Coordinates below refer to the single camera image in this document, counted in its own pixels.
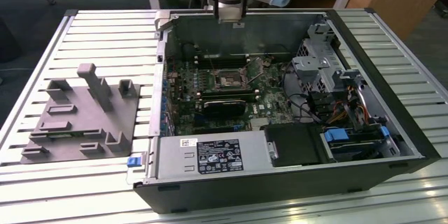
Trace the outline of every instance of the blue tab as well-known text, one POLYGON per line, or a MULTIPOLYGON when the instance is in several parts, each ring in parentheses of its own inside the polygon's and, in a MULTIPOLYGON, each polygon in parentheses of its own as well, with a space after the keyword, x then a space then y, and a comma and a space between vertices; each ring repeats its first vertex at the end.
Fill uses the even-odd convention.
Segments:
POLYGON ((129 157, 127 158, 127 167, 139 167, 141 166, 141 157, 129 157))
POLYGON ((381 133, 382 133, 383 137, 390 136, 389 130, 386 129, 385 126, 381 126, 381 133))
POLYGON ((330 136, 329 131, 326 131, 326 132, 323 133, 323 137, 325 137, 326 142, 333 141, 333 137, 330 136))
POLYGON ((345 129, 329 129, 325 133, 323 133, 326 142, 330 141, 339 141, 339 140, 347 140, 347 135, 345 132, 345 129))

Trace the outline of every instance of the cable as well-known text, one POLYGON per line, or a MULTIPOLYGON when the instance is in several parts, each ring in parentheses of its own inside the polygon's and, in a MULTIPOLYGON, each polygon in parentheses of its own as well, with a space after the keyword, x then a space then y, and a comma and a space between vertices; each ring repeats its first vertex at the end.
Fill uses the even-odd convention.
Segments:
POLYGON ((290 104, 291 104, 293 106, 295 106, 302 112, 305 112, 305 113, 310 116, 310 118, 311 118, 317 123, 322 123, 321 119, 319 119, 319 118, 318 118, 318 117, 317 117, 309 110, 303 109, 302 105, 303 105, 305 103, 302 103, 301 105, 298 105, 298 104, 295 104, 290 99, 289 99, 289 102, 290 102, 290 104))
POLYGON ((34 70, 33 68, 9 68, 9 69, 0 69, 0 71, 17 71, 17 70, 34 70))
POLYGON ((290 53, 293 55, 293 53, 289 51, 289 49, 286 48, 285 45, 282 45, 282 44, 274 44, 274 45, 279 46, 287 53, 290 53))

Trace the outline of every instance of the slotted aluminum rail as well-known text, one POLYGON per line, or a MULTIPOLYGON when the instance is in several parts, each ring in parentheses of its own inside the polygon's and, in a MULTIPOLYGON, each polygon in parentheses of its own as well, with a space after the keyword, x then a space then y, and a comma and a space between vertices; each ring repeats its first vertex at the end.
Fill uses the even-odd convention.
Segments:
MULTIPOLYGON (((0 131, 0 223, 433 223, 448 221, 446 91, 374 14, 341 10, 355 39, 442 159, 369 191, 158 215, 131 190, 142 169, 126 158, 21 165, 54 78, 83 86, 79 63, 94 63, 109 84, 142 85, 131 152, 147 148, 155 61, 153 10, 78 11, 65 16, 0 131)), ((351 68, 355 64, 342 50, 351 68)))

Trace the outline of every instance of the warning label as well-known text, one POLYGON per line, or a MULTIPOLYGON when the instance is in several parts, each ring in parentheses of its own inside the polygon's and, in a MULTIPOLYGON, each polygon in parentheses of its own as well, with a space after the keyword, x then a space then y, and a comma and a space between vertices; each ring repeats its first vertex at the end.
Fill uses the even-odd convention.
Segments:
POLYGON ((197 142, 198 173, 225 173, 243 170, 237 139, 197 142))

